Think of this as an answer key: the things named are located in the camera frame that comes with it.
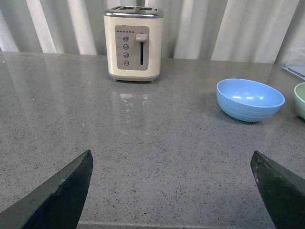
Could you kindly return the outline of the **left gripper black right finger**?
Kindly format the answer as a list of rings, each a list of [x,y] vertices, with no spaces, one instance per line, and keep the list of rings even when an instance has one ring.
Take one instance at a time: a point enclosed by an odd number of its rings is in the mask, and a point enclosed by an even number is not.
[[[251,170],[267,212],[277,229],[305,227],[305,180],[254,151]]]

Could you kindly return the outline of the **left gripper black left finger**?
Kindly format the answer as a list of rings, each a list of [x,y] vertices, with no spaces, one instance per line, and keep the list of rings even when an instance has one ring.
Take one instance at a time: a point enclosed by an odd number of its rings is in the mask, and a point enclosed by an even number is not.
[[[93,169],[90,150],[1,212],[2,229],[75,229]]]

